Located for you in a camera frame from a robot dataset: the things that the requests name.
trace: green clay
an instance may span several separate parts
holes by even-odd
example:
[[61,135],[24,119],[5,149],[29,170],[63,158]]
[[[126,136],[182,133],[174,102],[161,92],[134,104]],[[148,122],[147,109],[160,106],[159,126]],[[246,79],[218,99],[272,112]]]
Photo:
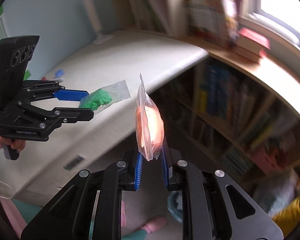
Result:
[[90,108],[92,111],[97,110],[100,106],[109,104],[112,101],[112,97],[107,91],[98,89],[97,91],[87,96],[89,99],[80,108]]

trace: window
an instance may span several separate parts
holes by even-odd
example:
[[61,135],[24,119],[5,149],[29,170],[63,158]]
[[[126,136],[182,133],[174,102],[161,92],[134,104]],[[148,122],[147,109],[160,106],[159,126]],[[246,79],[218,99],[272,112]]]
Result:
[[254,0],[253,6],[254,19],[268,28],[282,34],[284,29],[287,35],[293,33],[298,42],[296,45],[300,47],[300,1],[299,0]]

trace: pink slipper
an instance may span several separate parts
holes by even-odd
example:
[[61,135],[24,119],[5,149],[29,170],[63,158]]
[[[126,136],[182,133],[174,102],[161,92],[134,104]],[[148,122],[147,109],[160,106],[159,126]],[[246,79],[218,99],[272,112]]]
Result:
[[121,227],[124,228],[127,225],[126,208],[124,202],[121,201]]
[[134,230],[134,232],[143,229],[147,231],[148,234],[151,234],[163,228],[166,222],[167,218],[165,216],[156,216],[148,220],[142,226],[138,227],[136,230]]

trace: blue wall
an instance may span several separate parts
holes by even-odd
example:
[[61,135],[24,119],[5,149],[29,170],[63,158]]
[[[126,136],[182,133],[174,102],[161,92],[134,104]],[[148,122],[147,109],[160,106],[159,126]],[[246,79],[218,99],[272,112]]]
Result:
[[[104,33],[118,29],[110,0],[94,0]],[[66,57],[92,42],[95,34],[82,0],[5,0],[5,26],[9,36],[40,35],[30,79],[41,79]]]

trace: bag with green clay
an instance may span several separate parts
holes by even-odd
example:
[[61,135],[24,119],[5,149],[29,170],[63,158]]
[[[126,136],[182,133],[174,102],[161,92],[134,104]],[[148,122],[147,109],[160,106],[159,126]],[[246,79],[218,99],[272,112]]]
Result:
[[90,108],[94,114],[98,114],[112,104],[130,97],[126,81],[122,80],[81,98],[79,108]]

